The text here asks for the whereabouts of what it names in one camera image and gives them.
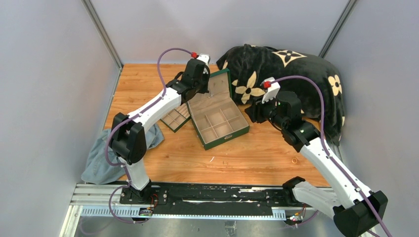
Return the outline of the green jewelry box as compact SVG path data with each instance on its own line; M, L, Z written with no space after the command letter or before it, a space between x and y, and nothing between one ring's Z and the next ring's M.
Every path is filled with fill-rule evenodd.
M249 132L250 126L232 100L228 69L209 76L208 92L197 93L187 102L192 124L205 150L212 149Z

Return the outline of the green jewelry tray insert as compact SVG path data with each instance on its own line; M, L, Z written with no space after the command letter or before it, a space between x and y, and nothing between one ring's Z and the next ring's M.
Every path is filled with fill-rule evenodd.
M187 121L191 119L187 104L182 104L163 116L162 121L172 132L176 133Z

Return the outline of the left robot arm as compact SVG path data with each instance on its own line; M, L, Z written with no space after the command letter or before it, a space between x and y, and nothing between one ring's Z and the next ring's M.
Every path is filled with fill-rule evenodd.
M118 113L106 142L125 169L128 186L133 187L132 197L139 204L151 199L147 188L150 178L143 157L147 152L146 133L169 112L191 100L197 93L208 92L210 56L200 54L190 59L183 72L164 85L163 90L141 108L124 115Z

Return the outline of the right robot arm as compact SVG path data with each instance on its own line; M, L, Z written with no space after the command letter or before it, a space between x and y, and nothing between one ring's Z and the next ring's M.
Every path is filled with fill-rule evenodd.
M295 206L307 204L330 217L346 237L358 237L382 221L388 203L382 191L372 191L357 179L343 163L334 158L321 132L302 119L301 101L290 91L279 92L269 101L258 99L245 109L252 122L268 121L284 140L308 159L322 174L332 192L314 187L294 177L282 187L283 202Z

